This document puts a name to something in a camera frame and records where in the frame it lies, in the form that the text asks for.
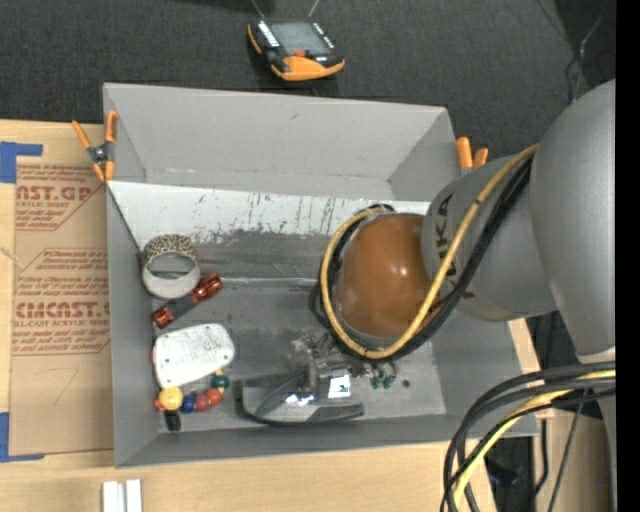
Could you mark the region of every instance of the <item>white object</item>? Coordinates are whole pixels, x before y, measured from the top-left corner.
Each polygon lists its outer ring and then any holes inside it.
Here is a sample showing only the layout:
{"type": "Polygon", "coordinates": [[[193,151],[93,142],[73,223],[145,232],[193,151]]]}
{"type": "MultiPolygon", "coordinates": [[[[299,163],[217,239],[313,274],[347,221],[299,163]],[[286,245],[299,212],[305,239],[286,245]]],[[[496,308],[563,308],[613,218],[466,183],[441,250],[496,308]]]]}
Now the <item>white object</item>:
{"type": "Polygon", "coordinates": [[[147,290],[164,300],[179,299],[193,290],[200,280],[200,267],[195,265],[188,273],[175,279],[154,276],[147,268],[142,269],[142,282],[147,290]]]}
{"type": "Polygon", "coordinates": [[[153,348],[161,388],[181,386],[212,374],[233,360],[235,347],[220,324],[202,324],[160,336],[153,348]]]}
{"type": "Polygon", "coordinates": [[[142,512],[142,482],[103,482],[102,512],[142,512]]]}

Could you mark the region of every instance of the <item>gray floor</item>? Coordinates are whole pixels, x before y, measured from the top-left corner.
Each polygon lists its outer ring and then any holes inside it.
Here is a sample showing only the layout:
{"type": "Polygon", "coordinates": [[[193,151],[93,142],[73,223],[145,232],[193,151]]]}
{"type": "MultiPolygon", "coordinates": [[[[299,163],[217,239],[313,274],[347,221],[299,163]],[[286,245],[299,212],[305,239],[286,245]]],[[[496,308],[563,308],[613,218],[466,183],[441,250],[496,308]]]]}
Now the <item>gray floor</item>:
{"type": "MultiPolygon", "coordinates": [[[[498,158],[538,142],[573,99],[616,74],[615,0],[255,4],[269,17],[313,10],[346,55],[344,72],[282,88],[248,49],[250,0],[4,0],[0,117],[101,122],[105,81],[314,94],[445,106],[456,136],[498,158]]],[[[530,321],[539,354],[571,362],[562,321],[550,320],[530,321]]],[[[527,510],[528,446],[501,442],[493,457],[517,475],[496,485],[501,510],[527,510]]]]}

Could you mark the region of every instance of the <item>orange and black device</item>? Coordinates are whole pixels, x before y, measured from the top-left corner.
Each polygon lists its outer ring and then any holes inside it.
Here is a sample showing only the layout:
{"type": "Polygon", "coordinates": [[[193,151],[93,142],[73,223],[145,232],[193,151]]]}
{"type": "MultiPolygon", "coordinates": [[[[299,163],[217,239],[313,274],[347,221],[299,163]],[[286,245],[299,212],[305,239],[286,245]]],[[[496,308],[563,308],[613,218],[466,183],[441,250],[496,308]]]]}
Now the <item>orange and black device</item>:
{"type": "Polygon", "coordinates": [[[310,19],[261,19],[250,23],[247,31],[258,55],[275,76],[287,82],[328,78],[344,68],[344,56],[310,19]]]}

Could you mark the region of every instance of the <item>red object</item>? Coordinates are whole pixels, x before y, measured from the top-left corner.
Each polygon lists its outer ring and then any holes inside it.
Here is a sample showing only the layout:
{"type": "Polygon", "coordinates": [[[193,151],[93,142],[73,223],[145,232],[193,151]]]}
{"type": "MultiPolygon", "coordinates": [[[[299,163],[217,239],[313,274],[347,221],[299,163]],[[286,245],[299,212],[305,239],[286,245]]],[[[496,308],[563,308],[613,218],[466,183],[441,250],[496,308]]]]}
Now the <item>red object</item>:
{"type": "Polygon", "coordinates": [[[205,392],[205,395],[207,395],[209,402],[214,407],[222,403],[222,393],[220,393],[220,390],[218,390],[217,388],[207,389],[207,391],[205,392]]]}
{"type": "Polygon", "coordinates": [[[196,396],[196,411],[204,412],[209,410],[209,398],[207,395],[197,395],[196,396]]]}
{"type": "Polygon", "coordinates": [[[222,279],[218,274],[207,274],[198,281],[197,286],[189,292],[193,303],[198,304],[213,297],[222,288],[222,279]]]}
{"type": "Polygon", "coordinates": [[[164,329],[176,318],[184,315],[203,300],[217,294],[222,288],[222,279],[218,274],[203,276],[196,287],[188,295],[180,299],[166,302],[151,314],[151,321],[158,329],[164,329]]]}
{"type": "Polygon", "coordinates": [[[160,329],[164,329],[167,325],[175,320],[173,313],[167,306],[162,306],[160,309],[154,311],[153,315],[153,324],[160,329]]]}

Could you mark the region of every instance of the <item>tape roll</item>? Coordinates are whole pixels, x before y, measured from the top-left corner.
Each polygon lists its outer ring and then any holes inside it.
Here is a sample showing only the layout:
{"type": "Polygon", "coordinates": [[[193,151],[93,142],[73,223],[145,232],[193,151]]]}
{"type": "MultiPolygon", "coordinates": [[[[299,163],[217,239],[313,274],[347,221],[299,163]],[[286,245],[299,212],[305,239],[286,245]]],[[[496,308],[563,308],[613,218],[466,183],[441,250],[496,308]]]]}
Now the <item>tape roll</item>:
{"type": "Polygon", "coordinates": [[[189,237],[177,234],[160,235],[144,246],[141,256],[142,282],[149,291],[164,300],[184,297],[193,290],[200,280],[198,255],[189,237]],[[170,275],[156,275],[151,270],[161,259],[186,258],[192,267],[186,272],[172,272],[170,275]]]}

